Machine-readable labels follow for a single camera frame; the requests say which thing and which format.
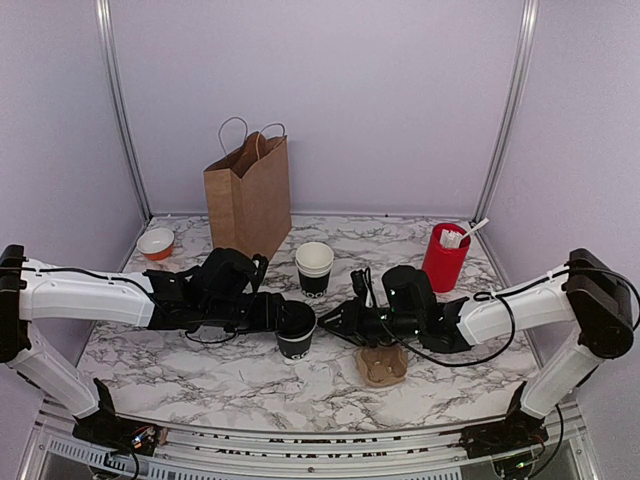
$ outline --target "white cup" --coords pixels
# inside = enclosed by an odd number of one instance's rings
[[[296,266],[309,276],[322,276],[333,266],[333,250],[324,243],[305,243],[296,250]]]
[[[329,286],[333,250],[320,242],[309,242],[296,250],[296,267],[302,293],[309,298],[324,297]]]

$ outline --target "white bowl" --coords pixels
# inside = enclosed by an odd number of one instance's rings
[[[150,260],[162,260],[171,255],[175,236],[168,228],[156,228],[144,233],[137,243],[138,250]]]

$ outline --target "paper bag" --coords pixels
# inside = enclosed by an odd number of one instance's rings
[[[291,230],[287,137],[260,132],[204,171],[214,247],[269,260]]]

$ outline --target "black cable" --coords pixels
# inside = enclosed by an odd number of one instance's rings
[[[575,268],[566,268],[564,270],[560,270],[556,273],[554,273],[553,275],[551,275],[551,278],[558,278],[561,277],[562,275],[565,275],[567,273],[602,273],[605,275],[610,275],[612,277],[617,278],[618,280],[621,280],[622,282],[624,282],[627,287],[629,287],[629,289],[633,292],[633,295],[636,298],[636,303],[638,305],[638,318],[636,319],[636,323],[633,325],[633,330],[637,330],[638,326],[640,326],[640,292],[638,292],[638,289],[636,288],[636,286],[631,282],[631,280],[629,280],[627,277],[625,277],[624,275],[618,273],[618,272],[614,272],[612,270],[608,270],[606,268],[598,268],[598,267],[575,267]],[[519,288],[518,290],[513,290],[511,292],[506,292],[506,293],[500,293],[498,295],[500,295],[501,297],[512,297],[514,295],[518,295],[519,293],[525,292],[533,287],[537,287],[538,285],[548,282],[549,281],[549,277],[542,277],[539,278],[538,280],[535,280],[527,285],[524,285],[523,287]],[[488,300],[487,298],[482,298],[483,295],[490,295],[488,292],[478,292],[473,296],[473,299],[476,301],[485,301]]]
[[[114,455],[121,455],[122,452],[124,451],[131,455],[131,458],[133,459],[133,463],[135,464],[135,470],[133,471],[133,476],[129,480],[137,480],[140,475],[140,460],[138,459],[138,455],[136,454],[135,450],[132,447],[129,447],[120,442],[108,442],[108,443],[112,447],[117,448],[117,450],[107,453],[104,457],[104,461],[102,464],[105,467],[109,467],[109,465],[107,465],[107,460],[109,460],[109,458]],[[89,468],[89,472],[91,472],[91,474],[93,475],[100,473],[100,472],[94,472],[90,465],[87,465],[87,467]],[[114,480],[120,480],[121,478],[124,478],[124,475],[125,475],[124,473],[121,473]]]
[[[543,470],[549,466],[553,459],[556,458],[558,452],[560,451],[560,447],[562,447],[562,440],[564,439],[564,417],[562,416],[562,411],[560,410],[560,407],[558,405],[556,405],[556,411],[558,412],[558,416],[560,417],[560,437],[558,437],[558,444],[556,445],[553,453],[549,456],[549,458],[547,458],[547,461],[544,462],[544,464],[542,464],[542,466],[538,470],[529,475],[529,479],[536,478],[538,475],[540,475]]]
[[[142,293],[144,293],[146,297],[149,299],[149,301],[151,301],[151,303],[153,303],[153,305],[160,312],[162,312],[163,315],[167,317],[170,316],[169,313],[164,308],[162,308],[162,305],[160,305],[158,301],[155,298],[153,298],[153,295],[151,294],[151,292],[148,292],[146,288],[144,288],[135,280],[131,280],[130,278],[127,278],[127,277],[115,277],[115,276],[109,277],[107,275],[100,275],[94,272],[90,272],[89,270],[84,270],[82,268],[75,268],[75,267],[41,268],[39,270],[32,267],[22,267],[21,270],[24,270],[26,272],[35,272],[35,273],[78,273],[78,274],[86,275],[88,277],[92,277],[98,280],[106,280],[108,282],[128,283],[136,287]]]
[[[516,319],[513,315],[513,310],[511,309],[511,306],[507,303],[507,301],[504,298],[501,298],[498,295],[495,295],[495,298],[505,306],[505,308],[507,309],[507,312],[509,313],[509,320],[511,322],[511,333],[509,334],[509,340],[507,340],[507,343],[505,343],[498,351],[496,351],[495,353],[492,353],[486,358],[481,358],[478,360],[472,360],[470,362],[463,362],[463,363],[443,362],[441,360],[438,360],[437,358],[434,358],[429,355],[426,355],[425,353],[422,353],[420,350],[412,347],[407,342],[397,337],[391,330],[389,330],[389,327],[387,327],[384,319],[382,318],[382,315],[380,314],[380,310],[378,309],[378,301],[376,300],[376,296],[373,293],[373,284],[371,282],[371,269],[368,267],[365,269],[364,280],[365,280],[365,284],[367,285],[367,289],[369,290],[369,295],[371,295],[371,301],[373,302],[373,308],[376,311],[378,320],[380,320],[380,323],[382,324],[382,328],[385,329],[387,334],[396,342],[398,342],[400,345],[405,347],[407,350],[410,350],[411,352],[415,353],[419,357],[424,358],[425,360],[429,360],[430,362],[433,362],[436,365],[440,365],[441,367],[449,367],[449,368],[473,367],[475,365],[480,365],[480,364],[489,362],[494,358],[502,355],[511,346],[511,344],[513,343],[513,339],[516,336],[516,331],[517,331]]]
[[[231,340],[237,338],[238,337],[238,332],[233,332],[233,334],[230,337],[223,338],[222,340],[212,340],[212,341],[199,340],[197,338],[190,337],[187,332],[184,332],[184,336],[188,340],[191,340],[192,342],[199,343],[201,345],[220,345],[221,343],[230,342]]]

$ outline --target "marble countertop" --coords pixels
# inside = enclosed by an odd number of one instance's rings
[[[382,274],[402,263],[419,267],[431,229],[439,222],[296,216],[262,288],[306,301],[321,315],[353,296],[350,272],[370,266],[378,299],[386,304]],[[202,263],[211,251],[206,217],[156,217],[149,228],[156,227],[175,232],[173,255],[156,263],[135,252],[125,271],[184,270]],[[327,296],[313,300],[302,295],[294,265],[295,249],[311,240],[335,251]],[[439,298],[451,300],[497,286],[486,255],[473,241],[456,289]],[[198,334],[202,340],[214,340],[222,332],[206,328]],[[504,341],[441,358],[461,362],[485,357]],[[522,333],[503,355],[470,368],[444,368],[409,353],[406,381],[381,389],[365,386],[355,351],[317,329],[309,354],[290,364],[279,353],[274,334],[201,345],[182,332],[99,323],[79,368],[104,381],[120,413],[202,426],[306,432],[402,429],[500,415],[518,385],[537,371]]]

